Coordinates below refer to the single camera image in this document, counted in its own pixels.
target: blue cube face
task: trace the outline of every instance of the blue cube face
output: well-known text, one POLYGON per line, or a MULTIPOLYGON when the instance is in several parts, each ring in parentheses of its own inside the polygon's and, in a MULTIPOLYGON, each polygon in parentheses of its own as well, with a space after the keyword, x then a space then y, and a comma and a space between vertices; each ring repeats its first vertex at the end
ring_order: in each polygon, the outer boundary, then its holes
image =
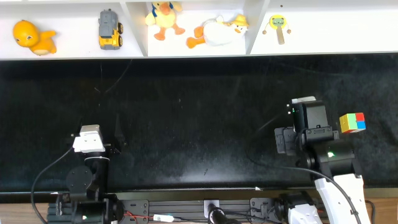
POLYGON ((358 129, 366 129, 365 121, 357 121, 356 125, 358 126, 358 129))

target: white plush duck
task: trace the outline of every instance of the white plush duck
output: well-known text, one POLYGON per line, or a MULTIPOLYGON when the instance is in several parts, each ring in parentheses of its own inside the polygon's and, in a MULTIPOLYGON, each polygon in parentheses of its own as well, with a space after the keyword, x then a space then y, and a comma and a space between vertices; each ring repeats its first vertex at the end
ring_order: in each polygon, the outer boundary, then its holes
POLYGON ((233 22, 224 22, 222 16, 206 21, 203 26, 195 28, 195 38, 187 39, 187 46, 192 49, 198 44, 219 46, 240 39, 248 30, 246 17, 239 14, 233 22))

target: yellow hat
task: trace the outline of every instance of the yellow hat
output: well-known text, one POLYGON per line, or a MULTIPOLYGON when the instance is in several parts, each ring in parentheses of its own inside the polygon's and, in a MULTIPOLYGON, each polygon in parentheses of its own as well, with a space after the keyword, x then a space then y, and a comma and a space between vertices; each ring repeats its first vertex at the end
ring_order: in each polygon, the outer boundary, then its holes
POLYGON ((236 24, 238 26, 249 26, 249 24, 246 22, 246 17, 242 14, 238 14, 236 16, 236 19, 231 22, 232 24, 236 24))

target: yellow toy truck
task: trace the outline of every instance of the yellow toy truck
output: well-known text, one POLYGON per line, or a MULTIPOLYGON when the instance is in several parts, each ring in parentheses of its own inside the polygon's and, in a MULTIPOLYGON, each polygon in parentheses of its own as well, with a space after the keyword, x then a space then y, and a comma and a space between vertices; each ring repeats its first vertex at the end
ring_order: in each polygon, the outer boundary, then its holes
POLYGON ((103 50, 118 50, 123 45, 120 34, 123 25, 118 20, 118 15, 111 9, 100 13, 99 19, 99 46, 103 50))

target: blue vest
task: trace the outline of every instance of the blue vest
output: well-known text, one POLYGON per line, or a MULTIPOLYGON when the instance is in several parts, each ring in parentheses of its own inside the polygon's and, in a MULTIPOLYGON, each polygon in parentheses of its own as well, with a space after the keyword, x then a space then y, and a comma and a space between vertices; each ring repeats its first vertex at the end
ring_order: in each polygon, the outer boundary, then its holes
MULTIPOLYGON (((173 4, 171 2, 170 2, 170 8, 171 9, 174 8, 174 6, 173 6, 173 4)), ((156 14, 155 10, 156 10, 156 8, 154 6, 154 3, 152 3, 152 15, 154 15, 154 17, 157 17, 157 14, 156 14)))

